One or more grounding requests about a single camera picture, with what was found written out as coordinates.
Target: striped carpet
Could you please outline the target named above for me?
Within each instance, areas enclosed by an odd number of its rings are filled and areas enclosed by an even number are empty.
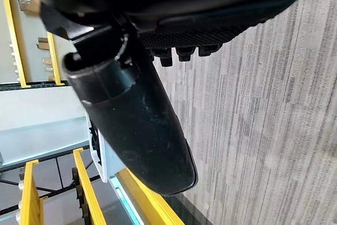
[[[337,0],[298,0],[210,57],[156,68],[213,224],[337,224]]]

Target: black metal bar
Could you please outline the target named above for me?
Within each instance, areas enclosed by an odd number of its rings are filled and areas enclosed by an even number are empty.
[[[11,184],[11,185],[19,185],[19,183],[17,183],[17,182],[13,182],[13,181],[10,181],[10,180],[5,180],[5,179],[0,179],[0,183]]]
[[[90,163],[88,163],[88,165],[85,167],[85,169],[88,169],[89,167],[90,167],[90,165],[92,165],[93,164],[93,160],[91,160],[91,162]]]
[[[96,175],[96,176],[90,178],[90,182],[93,182],[93,181],[95,181],[95,180],[97,180],[99,178],[100,178],[100,175]],[[69,187],[65,187],[65,188],[62,188],[62,189],[58,189],[58,190],[55,190],[54,192],[42,195],[42,196],[40,196],[40,198],[43,198],[43,197],[51,198],[51,197],[54,197],[54,196],[59,195],[61,193],[67,192],[69,190],[72,190],[74,188],[75,188],[75,185],[72,185],[72,186],[69,186]],[[9,208],[5,208],[3,210],[0,210],[0,216],[3,216],[4,214],[13,212],[13,211],[18,210],[18,209],[19,209],[18,205],[14,205],[14,206],[11,206]]]
[[[11,184],[11,185],[19,185],[18,182],[5,180],[5,179],[0,179],[0,183]],[[49,189],[49,188],[44,188],[44,187],[36,187],[36,189],[41,190],[41,191],[45,191],[45,192],[55,192],[55,190],[52,190],[52,189]]]
[[[55,158],[55,160],[56,160],[56,165],[57,165],[58,176],[59,176],[60,181],[61,181],[61,186],[62,186],[62,188],[64,188],[63,181],[62,181],[62,176],[61,176],[61,172],[60,172],[60,166],[58,165],[58,159]]]
[[[95,181],[95,180],[97,180],[97,179],[99,179],[99,178],[101,178],[100,175],[96,175],[96,176],[90,178],[90,182],[93,182],[93,181]],[[69,190],[71,190],[71,189],[74,189],[75,187],[76,187],[75,185],[72,185],[72,186],[69,186],[69,187],[65,187],[65,188],[56,190],[55,192],[51,192],[51,193],[42,195],[42,196],[40,196],[40,198],[43,198],[43,197],[48,197],[48,198],[50,198],[50,197],[59,195],[59,194],[61,194],[61,193],[67,192],[67,191],[69,191]]]
[[[5,208],[3,210],[0,210],[0,216],[3,216],[4,214],[13,212],[13,211],[18,210],[18,209],[19,209],[18,205],[14,205],[14,206],[11,206],[9,208]]]
[[[64,86],[69,86],[67,80],[61,80],[64,83]],[[28,82],[29,88],[22,88],[20,84],[11,83],[11,84],[0,84],[0,92],[4,91],[14,91],[22,89],[37,89],[37,88],[49,88],[49,87],[59,87],[55,84],[54,81],[44,81],[44,82]]]
[[[84,150],[89,149],[89,145],[83,146],[82,148]],[[52,154],[52,155],[47,155],[47,156],[44,156],[42,158],[38,158],[38,160],[39,160],[39,162],[43,162],[43,161],[46,161],[46,160],[50,160],[50,159],[54,159],[54,158],[59,158],[61,156],[69,155],[69,154],[72,154],[72,153],[73,153],[73,150],[67,150],[67,151],[63,151],[63,152],[60,152],[60,153],[56,153],[56,154]],[[6,166],[6,167],[3,167],[3,168],[0,168],[0,173],[6,172],[6,171],[15,170],[15,169],[24,167],[25,165],[26,165],[26,162],[22,162],[22,163]]]
[[[88,165],[85,167],[85,169],[88,169],[88,168],[90,167],[90,165],[92,165],[93,162],[94,162],[94,161],[91,160],[91,162],[88,163]],[[75,183],[75,181],[73,180],[73,181],[70,183],[70,185],[68,185],[68,187],[71,187],[74,183]]]

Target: yellow handrail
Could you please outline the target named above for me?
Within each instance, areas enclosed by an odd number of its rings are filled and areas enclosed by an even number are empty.
[[[33,178],[33,166],[35,164],[38,164],[38,160],[26,163],[20,225],[43,225],[43,200],[40,200],[38,196]]]
[[[78,176],[80,178],[80,183],[84,191],[86,203],[89,206],[91,219],[94,225],[106,225],[103,213],[101,211],[100,205],[97,201],[94,189],[91,185],[88,174],[85,170],[84,163],[81,158],[81,152],[83,148],[79,148],[73,151],[75,164],[78,171]]]
[[[129,169],[120,171],[116,176],[148,224],[184,224],[163,197],[146,187]]]
[[[8,22],[9,34],[12,40],[13,52],[15,56],[15,62],[16,62],[16,67],[17,67],[17,71],[19,75],[20,84],[22,88],[29,88],[31,86],[26,84],[25,73],[24,73],[23,66],[22,66],[19,46],[18,46],[16,32],[15,32],[11,3],[9,0],[4,0],[4,4],[5,4],[5,11],[6,11],[6,17],[7,17],[7,22]]]
[[[56,85],[64,85],[64,83],[61,83],[60,72],[58,70],[58,62],[57,62],[57,55],[56,55],[56,49],[55,49],[54,35],[50,32],[47,32],[47,39],[48,39],[48,44],[49,44],[49,52],[51,54],[51,59],[52,59],[55,83]]]

